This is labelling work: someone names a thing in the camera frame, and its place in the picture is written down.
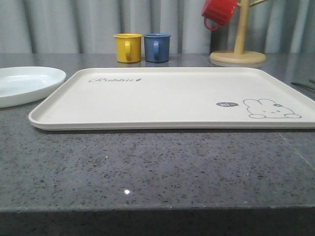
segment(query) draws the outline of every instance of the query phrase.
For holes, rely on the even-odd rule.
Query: white tray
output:
[[[40,66],[0,69],[0,108],[21,105],[47,97],[65,79],[65,72]]]
[[[91,68],[29,119],[44,130],[315,128],[315,102],[252,68]]]

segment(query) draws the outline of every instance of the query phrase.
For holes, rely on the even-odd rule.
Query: red mug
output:
[[[225,26],[231,19],[237,0],[206,0],[201,15],[204,17],[204,24],[207,29],[217,30],[219,26]],[[207,19],[217,23],[215,28],[207,25]]]

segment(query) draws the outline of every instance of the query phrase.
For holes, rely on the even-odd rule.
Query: cartoon rabbit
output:
[[[246,99],[243,103],[247,106],[251,118],[301,118],[291,109],[270,99]]]

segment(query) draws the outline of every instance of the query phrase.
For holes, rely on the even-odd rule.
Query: gray curtain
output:
[[[315,0],[251,8],[246,50],[315,52]],[[233,49],[239,10],[225,27],[203,26],[204,0],[0,0],[0,53],[115,53],[120,32],[166,32],[171,53]]]

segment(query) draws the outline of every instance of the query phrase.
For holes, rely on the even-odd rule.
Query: gray countertop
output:
[[[259,67],[290,85],[314,78],[315,54],[269,54]],[[208,55],[155,64],[102,54],[0,54],[0,67],[212,67]],[[306,96],[314,94],[293,86]],[[314,130],[48,132],[0,109],[0,211],[315,206]]]

